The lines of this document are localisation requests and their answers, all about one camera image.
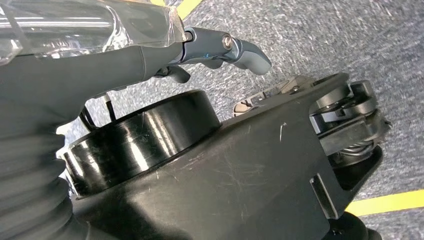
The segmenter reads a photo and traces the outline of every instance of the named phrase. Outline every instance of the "clear plastic cover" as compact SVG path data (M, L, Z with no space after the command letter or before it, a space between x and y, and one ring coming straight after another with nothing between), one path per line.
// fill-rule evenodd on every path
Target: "clear plastic cover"
M144 0L0 0L0 65L184 42L175 7Z

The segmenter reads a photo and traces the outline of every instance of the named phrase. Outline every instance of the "gray carpet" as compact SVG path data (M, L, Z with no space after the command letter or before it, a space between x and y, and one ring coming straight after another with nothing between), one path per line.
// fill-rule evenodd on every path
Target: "gray carpet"
M372 82L380 108L394 126L383 144L383 164L356 198L424 189L424 1L203 0L184 22L258 44L273 62L271 72L255 76L230 65L219 70L186 66L192 75L186 84L151 79L112 92L118 117L202 89L225 120L234 103L289 76L346 72L353 81ZM97 124L108 122L100 100L87 105ZM75 121L67 143L86 133ZM385 240L424 240L422 208L362 219Z

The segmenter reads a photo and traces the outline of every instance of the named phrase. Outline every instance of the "wire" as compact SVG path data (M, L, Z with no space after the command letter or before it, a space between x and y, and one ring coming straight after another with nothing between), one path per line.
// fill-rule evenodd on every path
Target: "wire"
M112 105L111 101L107 101L106 102L106 107L107 107L107 111L109 111L109 117L110 120L113 122L117 119L117 117L115 116L115 112L114 112L114 106Z
M86 106L84 106L81 113L79 114L79 119L81 119L82 124L84 124L84 127L89 132L92 132L93 130L98 129L98 127L94 124L92 116L90 115L90 112Z

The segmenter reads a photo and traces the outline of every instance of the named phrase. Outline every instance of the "spring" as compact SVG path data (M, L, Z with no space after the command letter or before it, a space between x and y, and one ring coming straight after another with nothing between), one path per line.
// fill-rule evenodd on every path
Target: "spring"
M340 153L345 156L361 157L371 153L375 147L373 140L361 141L341 150Z

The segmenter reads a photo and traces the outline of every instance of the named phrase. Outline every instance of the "yellow floor tape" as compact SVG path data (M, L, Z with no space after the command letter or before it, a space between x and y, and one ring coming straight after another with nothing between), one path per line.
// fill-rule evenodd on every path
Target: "yellow floor tape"
M352 202L347 212L364 216L424 207L424 189Z
M165 6L164 0L150 0L150 2L154 5Z
M150 0L152 4L165 6L164 0ZM179 17L184 20L200 3L202 0L183 0L176 8Z
M201 2L202 0L183 0L176 8L179 17L184 20Z
M164 0L150 0L151 3L164 6ZM179 17L185 19L202 0L183 0L176 8ZM380 214L424 207L424 189L405 193L380 196L352 202L346 209L347 212L356 216Z

